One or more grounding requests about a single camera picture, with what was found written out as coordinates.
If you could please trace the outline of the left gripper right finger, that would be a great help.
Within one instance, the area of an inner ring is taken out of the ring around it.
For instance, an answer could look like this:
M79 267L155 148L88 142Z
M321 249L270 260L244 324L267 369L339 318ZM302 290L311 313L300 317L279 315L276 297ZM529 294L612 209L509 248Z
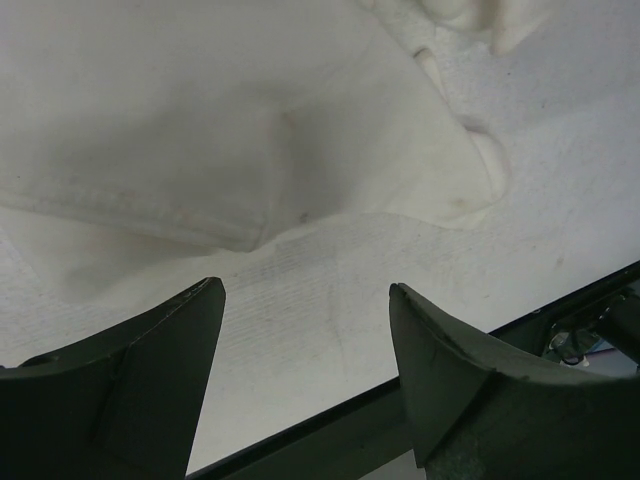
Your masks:
M411 444L430 479L635 479L639 380L526 353L389 291Z

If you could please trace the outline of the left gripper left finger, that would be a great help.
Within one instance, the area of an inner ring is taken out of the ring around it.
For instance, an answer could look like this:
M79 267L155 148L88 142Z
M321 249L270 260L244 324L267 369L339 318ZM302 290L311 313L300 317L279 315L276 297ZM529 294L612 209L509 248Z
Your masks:
M182 479L226 293L207 278L159 306L1 372L5 479Z

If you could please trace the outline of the white t-shirt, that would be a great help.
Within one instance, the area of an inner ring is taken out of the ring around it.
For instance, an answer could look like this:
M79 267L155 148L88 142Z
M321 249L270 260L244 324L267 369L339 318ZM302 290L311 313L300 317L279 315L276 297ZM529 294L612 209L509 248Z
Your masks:
M353 1L5 1L1 203L235 252L337 215L470 228L492 139Z

